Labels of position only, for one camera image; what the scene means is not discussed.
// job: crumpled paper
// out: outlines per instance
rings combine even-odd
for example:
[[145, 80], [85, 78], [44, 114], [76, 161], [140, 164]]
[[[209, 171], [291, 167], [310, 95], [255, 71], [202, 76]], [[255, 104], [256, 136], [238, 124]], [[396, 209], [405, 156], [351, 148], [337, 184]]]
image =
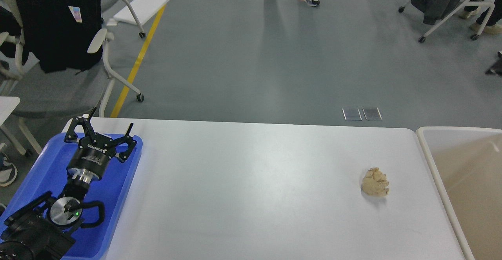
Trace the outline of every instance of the crumpled paper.
[[362, 190], [371, 196], [387, 196], [389, 193], [389, 181], [386, 175], [375, 167], [366, 172], [362, 179]]

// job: black pants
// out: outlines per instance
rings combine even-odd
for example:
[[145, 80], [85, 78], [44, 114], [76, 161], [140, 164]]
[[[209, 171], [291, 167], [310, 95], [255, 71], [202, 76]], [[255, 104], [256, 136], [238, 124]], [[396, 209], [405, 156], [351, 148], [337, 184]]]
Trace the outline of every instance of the black pants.
[[[475, 11], [477, 9], [477, 6], [465, 6], [464, 10], [465, 11]], [[488, 13], [489, 8], [484, 11], [481, 16], [476, 20], [476, 23], [482, 24], [484, 17], [486, 17], [486, 14]], [[490, 16], [490, 19], [488, 19], [488, 23], [486, 23], [486, 26], [493, 26], [497, 24], [497, 22], [502, 19], [502, 0], [495, 0], [495, 9], [493, 10], [493, 13]]]

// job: gray floor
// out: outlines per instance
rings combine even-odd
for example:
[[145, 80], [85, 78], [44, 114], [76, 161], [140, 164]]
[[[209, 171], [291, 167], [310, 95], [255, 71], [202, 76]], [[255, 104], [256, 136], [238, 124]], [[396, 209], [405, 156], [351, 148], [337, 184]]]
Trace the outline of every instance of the gray floor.
[[[473, 20], [453, 17], [419, 44], [430, 26], [416, 8], [398, 13], [407, 0], [320, 1], [171, 0], [134, 81], [146, 99], [137, 103], [129, 92], [119, 117], [502, 128], [502, 79], [484, 74], [502, 36], [473, 42]], [[129, 24], [111, 30], [111, 63], [127, 76], [144, 40]], [[106, 114], [121, 90], [115, 86]], [[344, 107], [378, 107], [383, 120], [347, 122]], [[65, 121], [29, 124], [46, 142]], [[32, 162], [14, 159], [20, 172]], [[19, 184], [0, 189], [0, 202]]]

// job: chair armrest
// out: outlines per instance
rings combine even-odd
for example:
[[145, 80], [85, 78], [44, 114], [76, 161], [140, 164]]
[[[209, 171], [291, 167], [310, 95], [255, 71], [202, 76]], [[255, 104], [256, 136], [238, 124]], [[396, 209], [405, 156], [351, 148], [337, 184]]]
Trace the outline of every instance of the chair armrest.
[[99, 50], [101, 45], [103, 45], [104, 40], [106, 39], [107, 32], [108, 32], [107, 29], [102, 28], [95, 34], [93, 40], [91, 41], [91, 44], [89, 44], [87, 53], [92, 54], [96, 53]]
[[7, 37], [9, 37], [9, 33], [7, 33], [6, 31], [0, 33], [0, 45], [2, 45], [7, 40]]

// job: metal disc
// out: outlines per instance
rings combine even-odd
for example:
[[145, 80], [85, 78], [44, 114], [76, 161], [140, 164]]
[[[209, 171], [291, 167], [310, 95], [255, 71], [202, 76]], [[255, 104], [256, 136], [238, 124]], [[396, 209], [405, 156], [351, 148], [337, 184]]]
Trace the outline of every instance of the metal disc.
[[77, 221], [77, 219], [79, 219], [82, 215], [82, 209], [76, 210], [74, 212], [65, 212], [65, 205], [67, 205], [70, 200], [75, 200], [78, 204], [80, 204], [80, 201], [77, 198], [61, 197], [52, 205], [51, 210], [49, 211], [49, 217], [56, 225], [69, 225]]

